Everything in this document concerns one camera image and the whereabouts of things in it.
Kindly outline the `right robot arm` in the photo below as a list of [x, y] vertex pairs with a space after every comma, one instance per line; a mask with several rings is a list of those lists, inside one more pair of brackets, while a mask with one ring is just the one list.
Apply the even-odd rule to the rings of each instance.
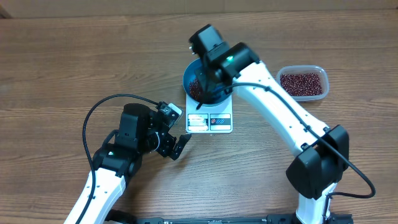
[[302, 108], [246, 44], [228, 45], [211, 25], [196, 31], [189, 42], [198, 58], [183, 76], [186, 130], [230, 132], [231, 97], [238, 95], [262, 114], [294, 156], [286, 174], [298, 192], [298, 207], [292, 215], [268, 215], [267, 222], [351, 223], [351, 215], [330, 212], [337, 183], [348, 168], [345, 128], [330, 128]]

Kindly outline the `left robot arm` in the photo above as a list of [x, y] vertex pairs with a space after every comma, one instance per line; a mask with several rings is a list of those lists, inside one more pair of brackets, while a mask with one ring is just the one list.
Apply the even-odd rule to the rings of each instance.
[[189, 134], [169, 134], [183, 111], [172, 103], [160, 102], [154, 110], [146, 105], [124, 105], [119, 128], [111, 131], [93, 156], [93, 169], [85, 188], [65, 220], [66, 223], [137, 223], [137, 218], [113, 209], [130, 180], [152, 151], [176, 160]]

